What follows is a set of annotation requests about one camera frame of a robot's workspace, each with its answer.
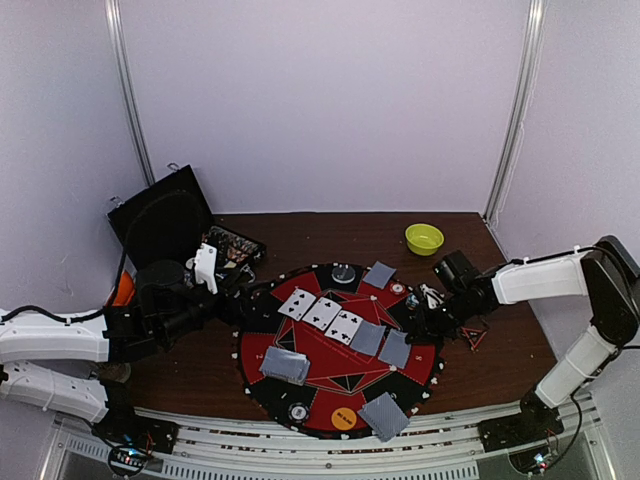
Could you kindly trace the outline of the red five poker chip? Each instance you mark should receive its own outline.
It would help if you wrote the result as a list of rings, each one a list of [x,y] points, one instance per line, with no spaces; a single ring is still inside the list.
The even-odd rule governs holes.
[[[392,283],[390,285],[390,291],[394,294],[394,295],[402,295],[405,291],[406,288],[403,284],[401,283]]]

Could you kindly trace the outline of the two of clubs card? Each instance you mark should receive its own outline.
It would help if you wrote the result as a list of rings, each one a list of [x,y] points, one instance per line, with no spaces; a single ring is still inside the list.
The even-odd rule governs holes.
[[[338,302],[321,297],[302,317],[302,321],[324,332],[342,310]]]

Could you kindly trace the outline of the black poker chip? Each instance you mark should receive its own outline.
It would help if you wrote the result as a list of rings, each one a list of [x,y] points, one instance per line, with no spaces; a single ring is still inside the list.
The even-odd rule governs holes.
[[[295,424],[304,424],[310,415],[310,409],[302,402],[292,403],[288,407],[288,417]]]

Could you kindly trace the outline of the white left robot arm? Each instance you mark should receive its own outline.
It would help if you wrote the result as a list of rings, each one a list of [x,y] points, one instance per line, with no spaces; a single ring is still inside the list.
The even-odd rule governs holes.
[[[1,396],[55,410],[106,429],[123,444],[144,433],[124,385],[82,379],[51,368],[53,362],[134,363],[169,351],[182,337],[222,318],[248,278],[245,267],[217,264],[217,250],[202,244],[190,269],[156,261],[138,271],[132,300],[99,310],[56,315],[35,305],[1,313]]]

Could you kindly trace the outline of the dealt blue-backed playing cards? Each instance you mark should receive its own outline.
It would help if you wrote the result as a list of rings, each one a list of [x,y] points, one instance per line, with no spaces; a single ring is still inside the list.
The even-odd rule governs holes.
[[[381,442],[393,439],[409,425],[409,418],[388,392],[364,404],[358,415]]]

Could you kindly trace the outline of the four of clubs card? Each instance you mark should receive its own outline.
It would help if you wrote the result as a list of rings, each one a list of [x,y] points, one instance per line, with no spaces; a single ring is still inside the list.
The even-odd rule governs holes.
[[[325,331],[325,336],[349,346],[363,318],[353,312],[341,310]]]

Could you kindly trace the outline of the three of spades card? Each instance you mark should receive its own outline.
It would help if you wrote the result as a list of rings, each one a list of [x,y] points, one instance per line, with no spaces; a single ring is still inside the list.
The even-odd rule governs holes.
[[[307,311],[316,302],[317,297],[300,288],[296,288],[294,292],[284,301],[278,308],[278,312],[294,321],[300,321]]]

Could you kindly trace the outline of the grey playing card deck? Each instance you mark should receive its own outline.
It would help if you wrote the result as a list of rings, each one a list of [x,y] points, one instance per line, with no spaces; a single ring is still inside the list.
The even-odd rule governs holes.
[[[268,347],[259,372],[267,377],[300,386],[305,383],[310,367],[311,361],[304,354]]]

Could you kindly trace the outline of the orange big blind button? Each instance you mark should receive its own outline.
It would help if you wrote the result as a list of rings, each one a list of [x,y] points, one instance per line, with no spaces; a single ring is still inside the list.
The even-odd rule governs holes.
[[[358,416],[354,410],[349,407],[339,407],[331,414],[331,423],[336,430],[349,431],[352,430],[358,421]]]

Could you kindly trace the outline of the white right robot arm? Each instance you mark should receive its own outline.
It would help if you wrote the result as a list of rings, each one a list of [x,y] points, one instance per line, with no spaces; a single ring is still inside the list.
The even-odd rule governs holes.
[[[428,288],[417,288],[409,344],[452,337],[470,319],[520,303],[559,307],[547,320],[584,319],[574,342],[523,397],[523,412],[512,423],[522,441],[533,441],[545,431],[550,411],[594,379],[639,332],[639,264],[614,235],[590,246],[512,259],[486,271],[455,250],[433,271],[448,294],[436,299]]]

